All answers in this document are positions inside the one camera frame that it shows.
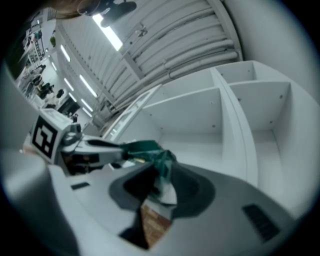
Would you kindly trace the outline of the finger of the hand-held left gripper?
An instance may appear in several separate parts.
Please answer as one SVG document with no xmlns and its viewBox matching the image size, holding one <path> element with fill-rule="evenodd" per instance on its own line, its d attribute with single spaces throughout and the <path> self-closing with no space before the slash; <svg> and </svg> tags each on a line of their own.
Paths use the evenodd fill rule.
<svg viewBox="0 0 320 256">
<path fill-rule="evenodd" d="M 114 162 L 114 163 L 109 163 L 108 166 L 113 170 L 119 170 L 119 169 L 126 169 L 126 168 L 131 168 L 135 166 L 136 164 L 132 161 L 119 161 L 119 162 Z"/>
<path fill-rule="evenodd" d="M 90 164 L 106 165 L 123 159 L 125 151 L 117 144 L 102 139 L 89 139 L 84 142 L 85 156 Z"/>
</svg>

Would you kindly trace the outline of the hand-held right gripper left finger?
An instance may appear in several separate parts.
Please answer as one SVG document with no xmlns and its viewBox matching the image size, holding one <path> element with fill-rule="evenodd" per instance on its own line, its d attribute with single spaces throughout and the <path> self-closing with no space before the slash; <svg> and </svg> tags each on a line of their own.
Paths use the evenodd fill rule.
<svg viewBox="0 0 320 256">
<path fill-rule="evenodd" d="M 136 209 L 122 209 L 111 198 L 110 184 L 132 171 L 95 170 L 66 176 L 57 165 L 48 171 L 58 206 L 69 224 L 79 250 L 146 250 Z"/>
</svg>

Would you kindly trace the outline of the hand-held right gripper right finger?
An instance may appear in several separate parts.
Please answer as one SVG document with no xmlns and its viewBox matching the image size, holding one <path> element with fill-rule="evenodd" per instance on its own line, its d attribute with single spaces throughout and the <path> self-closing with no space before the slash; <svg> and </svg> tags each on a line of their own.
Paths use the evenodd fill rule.
<svg viewBox="0 0 320 256">
<path fill-rule="evenodd" d="M 214 186 L 212 203 L 197 217 L 178 218 L 150 249 L 157 256 L 267 256 L 291 234 L 295 220 L 251 184 L 179 164 Z"/>
</svg>

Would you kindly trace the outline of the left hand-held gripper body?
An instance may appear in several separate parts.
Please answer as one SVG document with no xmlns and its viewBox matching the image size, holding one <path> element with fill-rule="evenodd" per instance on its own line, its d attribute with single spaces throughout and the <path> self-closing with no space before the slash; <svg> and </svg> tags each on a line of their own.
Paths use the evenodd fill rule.
<svg viewBox="0 0 320 256">
<path fill-rule="evenodd" d="M 99 139 L 83 133 L 79 123 L 57 110 L 43 108 L 31 127 L 29 144 L 48 164 L 60 167 L 67 176 L 75 176 L 103 168 L 101 163 L 91 166 L 88 154 L 76 153 L 76 149 L 85 145 L 80 142 Z"/>
</svg>

